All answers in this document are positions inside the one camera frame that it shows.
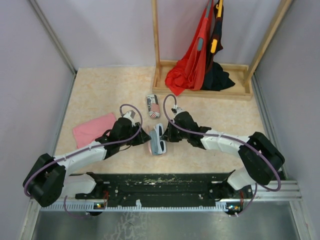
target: marble floor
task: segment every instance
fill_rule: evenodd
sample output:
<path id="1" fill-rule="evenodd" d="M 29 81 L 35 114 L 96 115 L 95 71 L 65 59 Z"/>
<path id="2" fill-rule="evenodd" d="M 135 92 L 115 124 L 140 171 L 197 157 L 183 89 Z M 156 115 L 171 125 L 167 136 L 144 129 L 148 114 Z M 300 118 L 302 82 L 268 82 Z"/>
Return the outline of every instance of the marble floor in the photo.
<path id="1" fill-rule="evenodd" d="M 80 68 L 55 154 L 66 154 L 76 149 L 72 133 L 75 126 L 108 113 L 119 118 L 119 106 L 124 103 L 132 104 L 141 111 L 144 129 L 157 123 L 166 128 L 168 121 L 163 111 L 157 120 L 151 119 L 147 112 L 146 95 L 152 93 L 154 72 L 154 67 Z M 158 95 L 160 106 L 164 97 Z M 173 99 L 168 100 L 168 110 L 173 103 Z M 250 101 L 241 101 L 181 96 L 177 98 L 177 104 L 188 111 L 200 126 L 233 135 L 264 132 L 254 97 Z M 182 141 L 167 143 L 167 153 L 162 156 L 152 156 L 146 144 L 131 147 L 86 166 L 79 173 L 221 173 L 242 166 L 241 160 L 232 155 L 192 147 Z"/>

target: white wall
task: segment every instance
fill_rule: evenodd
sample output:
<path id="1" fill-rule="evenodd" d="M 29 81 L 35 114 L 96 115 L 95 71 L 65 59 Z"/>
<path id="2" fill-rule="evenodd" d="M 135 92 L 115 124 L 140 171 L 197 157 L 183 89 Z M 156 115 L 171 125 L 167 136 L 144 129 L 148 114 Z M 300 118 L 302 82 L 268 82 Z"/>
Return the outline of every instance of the white wall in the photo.
<path id="1" fill-rule="evenodd" d="M 320 237 L 320 1 L 294 1 L 257 70 L 289 175 Z"/>
<path id="2" fill-rule="evenodd" d="M 15 240 L 29 198 L 22 183 L 52 151 L 73 80 L 26 0 L 0 1 L 0 235 Z"/>
<path id="3" fill-rule="evenodd" d="M 155 64 L 151 0 L 37 1 L 76 68 Z M 224 50 L 216 60 L 250 64 L 279 2 L 224 1 Z M 183 57 L 206 3 L 158 0 L 162 59 Z"/>

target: wooden rack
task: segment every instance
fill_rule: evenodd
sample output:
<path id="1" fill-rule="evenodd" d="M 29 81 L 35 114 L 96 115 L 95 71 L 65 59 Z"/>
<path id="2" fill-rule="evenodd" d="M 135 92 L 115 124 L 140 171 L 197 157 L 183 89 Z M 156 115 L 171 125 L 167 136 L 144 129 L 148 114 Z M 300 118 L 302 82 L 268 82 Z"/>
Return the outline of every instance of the wooden rack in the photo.
<path id="1" fill-rule="evenodd" d="M 155 50 L 155 73 L 152 84 L 152 92 L 154 94 L 166 95 L 171 93 L 171 91 L 166 86 L 165 79 L 167 73 L 176 65 L 177 61 L 161 60 L 160 58 L 157 0 L 151 0 L 151 2 Z M 281 0 L 250 65 L 220 63 L 223 70 L 230 74 L 230 79 L 235 82 L 233 87 L 224 89 L 222 91 L 192 91 L 186 89 L 183 91 L 183 93 L 181 93 L 181 96 L 250 100 L 253 96 L 251 78 L 291 3 L 292 0 Z"/>

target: pink cloth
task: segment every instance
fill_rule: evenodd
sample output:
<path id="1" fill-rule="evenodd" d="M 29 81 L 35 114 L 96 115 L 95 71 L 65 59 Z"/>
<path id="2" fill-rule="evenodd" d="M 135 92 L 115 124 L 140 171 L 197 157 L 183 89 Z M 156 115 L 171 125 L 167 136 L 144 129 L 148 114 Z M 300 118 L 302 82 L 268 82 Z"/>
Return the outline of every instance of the pink cloth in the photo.
<path id="1" fill-rule="evenodd" d="M 116 122 L 113 113 L 92 119 L 73 128 L 73 136 L 78 149 L 90 144 L 96 138 L 101 137 L 105 131 L 112 129 Z"/>

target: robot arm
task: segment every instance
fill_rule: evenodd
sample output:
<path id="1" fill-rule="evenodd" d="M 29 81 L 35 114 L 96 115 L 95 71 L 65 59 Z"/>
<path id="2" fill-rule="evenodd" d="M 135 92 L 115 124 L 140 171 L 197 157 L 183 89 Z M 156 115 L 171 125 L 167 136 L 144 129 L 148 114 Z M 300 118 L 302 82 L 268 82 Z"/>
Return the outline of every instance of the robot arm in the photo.
<path id="1" fill-rule="evenodd" d="M 172 109 L 172 112 L 175 114 L 173 122 L 178 127 L 189 132 L 182 131 L 169 122 L 162 136 L 163 140 L 167 142 L 179 142 L 182 139 L 186 139 L 194 147 L 204 150 L 218 150 L 242 160 L 244 167 L 230 173 L 229 177 L 222 183 L 223 188 L 237 191 L 244 186 L 254 183 L 268 185 L 274 178 L 275 175 L 270 167 L 246 145 L 250 145 L 263 154 L 276 171 L 285 162 L 282 154 L 260 132 L 255 132 L 251 136 L 230 135 L 218 132 L 210 127 L 198 126 L 187 111 L 183 111 L 177 106 Z"/>
<path id="2" fill-rule="evenodd" d="M 134 116 L 134 111 L 128 111 L 114 123 L 111 130 L 106 131 L 101 137 L 83 148 L 65 155 L 50 156 L 47 153 L 41 155 L 24 180 L 23 187 L 27 184 L 27 192 L 42 207 L 47 207 L 59 197 L 66 195 L 91 193 L 97 185 L 94 174 L 70 175 L 89 164 L 111 157 L 118 153 L 122 146 L 137 146 L 149 141 L 150 136 L 142 128 L 132 140 L 123 141 L 133 137 L 140 128 L 140 123 L 134 122 Z M 48 164 L 52 165 L 32 179 L 37 171 Z"/>
<path id="3" fill-rule="evenodd" d="M 197 148 L 232 154 L 244 164 L 243 168 L 231 172 L 225 181 L 215 185 L 213 192 L 217 195 L 214 199 L 221 199 L 220 193 L 222 196 L 226 193 L 230 196 L 234 191 L 254 183 L 269 184 L 275 176 L 270 166 L 278 171 L 285 162 L 281 153 L 260 132 L 251 136 L 225 134 L 210 127 L 198 126 L 187 111 L 176 105 L 172 111 L 175 114 L 173 124 L 170 120 L 162 140 L 179 142 L 186 139 Z M 134 111 L 127 112 L 115 122 L 111 130 L 74 152 L 60 156 L 50 156 L 47 153 L 41 155 L 23 182 L 26 195 L 34 197 L 42 207 L 47 207 L 66 195 L 82 193 L 94 196 L 97 193 L 98 196 L 103 182 L 94 173 L 71 174 L 86 165 L 111 157 L 124 145 L 137 146 L 149 141 L 150 136 L 142 130 L 139 123 L 134 122 L 134 116 Z M 266 160 L 257 155 L 259 152 Z"/>

